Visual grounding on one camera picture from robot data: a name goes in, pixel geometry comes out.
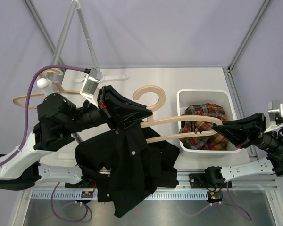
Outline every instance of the cable clip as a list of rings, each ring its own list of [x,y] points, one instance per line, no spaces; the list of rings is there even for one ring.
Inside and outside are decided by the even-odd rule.
[[[21,151],[21,150],[19,149],[19,146],[16,146],[15,149],[16,149],[16,151],[19,151],[19,152]]]

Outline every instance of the hanger hook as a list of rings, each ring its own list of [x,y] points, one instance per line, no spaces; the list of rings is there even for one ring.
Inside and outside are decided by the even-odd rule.
[[[133,100],[138,100],[145,93],[156,93],[158,95],[158,101],[156,102],[156,104],[152,106],[147,106],[147,109],[152,110],[154,112],[164,105],[166,101],[166,94],[164,90],[159,86],[147,85],[140,87],[134,92],[132,98]]]
[[[45,77],[45,74],[46,74],[47,72],[53,72],[53,73],[55,73],[55,74],[57,74],[57,75],[60,75],[60,76],[63,75],[63,71],[62,71],[61,69],[58,69],[58,68],[50,68],[50,69],[47,69],[47,70],[43,71],[43,72],[39,75],[39,77],[45,79],[45,78],[46,78],[46,77]]]

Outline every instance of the black shirt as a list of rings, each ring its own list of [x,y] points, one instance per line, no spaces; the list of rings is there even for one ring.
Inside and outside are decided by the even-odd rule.
[[[113,201],[115,216],[123,216],[157,187],[178,184],[173,165],[179,148],[167,141],[147,144],[145,139],[158,136],[152,128],[141,129],[137,123],[117,133],[95,136],[75,149],[83,177],[96,180],[98,202]],[[111,170],[110,177],[99,173],[103,167]]]

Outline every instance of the metal floor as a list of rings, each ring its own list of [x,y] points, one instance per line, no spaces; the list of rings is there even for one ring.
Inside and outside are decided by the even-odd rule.
[[[266,194],[260,191],[232,192],[238,205],[245,208],[253,218],[252,222],[243,219],[233,206],[212,206],[196,217],[190,217],[208,205],[206,201],[151,201],[146,200],[118,219],[114,216],[112,202],[97,203],[96,200],[88,203],[92,210],[86,219],[75,224],[76,226],[275,226]],[[224,192],[224,201],[230,202]],[[55,200],[56,212],[63,218],[77,220],[85,213],[85,208],[79,205],[60,207],[69,203],[69,200]],[[24,226],[67,226],[53,216],[49,200],[31,199]]]

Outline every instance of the white plastic bin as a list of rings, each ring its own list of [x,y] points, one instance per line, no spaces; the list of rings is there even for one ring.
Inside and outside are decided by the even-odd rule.
[[[187,107],[191,105],[200,105],[205,103],[217,104],[223,107],[227,120],[236,120],[237,116],[233,107],[231,97],[228,93],[221,90],[197,90],[182,89],[177,92],[177,114],[182,115]],[[193,150],[185,148],[180,142],[180,152],[186,158],[223,158],[228,154],[238,153],[241,149],[237,149],[232,143],[228,142],[227,150]]]

